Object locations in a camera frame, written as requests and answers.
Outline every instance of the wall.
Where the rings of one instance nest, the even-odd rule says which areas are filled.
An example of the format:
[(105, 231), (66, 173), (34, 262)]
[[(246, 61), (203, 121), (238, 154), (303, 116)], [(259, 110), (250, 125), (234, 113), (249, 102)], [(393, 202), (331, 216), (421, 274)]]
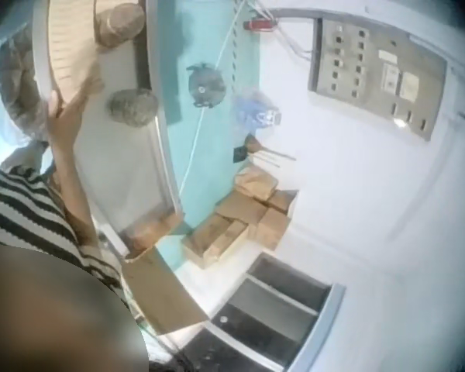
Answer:
[[(313, 8), (313, 2), (279, 0), (267, 6)], [(446, 370), (465, 351), (465, 122), (451, 120), (465, 101), (464, 77), (453, 71), (465, 67), (465, 33), (385, 0), (321, 0), (317, 7), (406, 28), (447, 55), (464, 57), (450, 61), (435, 131), (430, 143), (421, 143), (372, 115), (308, 92), (308, 62), (289, 52), (276, 34), (263, 34), (260, 49), (260, 88), (283, 119), (275, 133), (259, 138), (298, 161), (282, 161), (280, 169), (258, 164), (279, 177), (281, 187), (301, 189), (293, 229), (307, 236), (314, 250), (326, 246), (402, 285), (403, 291), (394, 292), (402, 308), (394, 314), (382, 309), (390, 315), (381, 335), (389, 352), (375, 340), (355, 346), (369, 355), (374, 351), (380, 361), (367, 370)], [(304, 49), (312, 48), (310, 22), (281, 25)], [(303, 256), (291, 260), (309, 265)], [(351, 283), (349, 277), (341, 280)], [(347, 310), (337, 322), (351, 328), (352, 316)], [(326, 371), (344, 370), (336, 355), (346, 338), (335, 338), (325, 348), (333, 353)]]

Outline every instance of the hand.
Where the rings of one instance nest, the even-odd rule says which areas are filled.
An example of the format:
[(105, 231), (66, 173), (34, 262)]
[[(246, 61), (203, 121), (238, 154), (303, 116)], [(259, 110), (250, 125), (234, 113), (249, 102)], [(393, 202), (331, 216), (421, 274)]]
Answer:
[(64, 108), (60, 108), (58, 93), (52, 92), (48, 102), (49, 119), (46, 129), (54, 153), (67, 155), (73, 153), (74, 143), (81, 129), (83, 112), (88, 103), (88, 86), (89, 84), (85, 83), (74, 99)]

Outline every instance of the label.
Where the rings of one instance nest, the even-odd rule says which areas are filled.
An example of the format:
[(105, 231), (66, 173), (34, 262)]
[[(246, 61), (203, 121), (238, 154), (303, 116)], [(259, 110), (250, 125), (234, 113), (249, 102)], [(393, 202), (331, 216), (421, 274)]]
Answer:
[(396, 95), (399, 78), (400, 69), (397, 66), (394, 66), (393, 64), (384, 64), (381, 89), (390, 95)]
[(415, 103), (419, 96), (420, 79), (409, 72), (403, 73), (403, 81), (401, 82), (400, 97)]
[(389, 53), (386, 50), (379, 50), (379, 58), (392, 64), (398, 64), (398, 56), (393, 53)]

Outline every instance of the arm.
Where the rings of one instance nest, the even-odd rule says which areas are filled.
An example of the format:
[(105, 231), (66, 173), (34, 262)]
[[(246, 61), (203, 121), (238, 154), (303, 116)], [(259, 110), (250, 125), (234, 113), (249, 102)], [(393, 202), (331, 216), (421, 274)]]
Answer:
[(74, 143), (81, 128), (87, 101), (86, 89), (82, 88), (78, 96), (58, 114), (59, 98), (54, 92), (49, 102), (48, 133), (67, 222), (74, 230), (80, 245), (97, 246), (98, 237), (91, 219), (88, 199), (74, 161)]

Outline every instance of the electrical panel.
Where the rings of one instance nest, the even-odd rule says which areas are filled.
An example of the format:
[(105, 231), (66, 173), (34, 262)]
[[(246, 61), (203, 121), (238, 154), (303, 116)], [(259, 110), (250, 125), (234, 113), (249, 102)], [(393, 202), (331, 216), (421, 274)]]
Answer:
[(446, 61), (407, 33), (359, 17), (317, 19), (309, 88), (389, 119), (429, 141)]

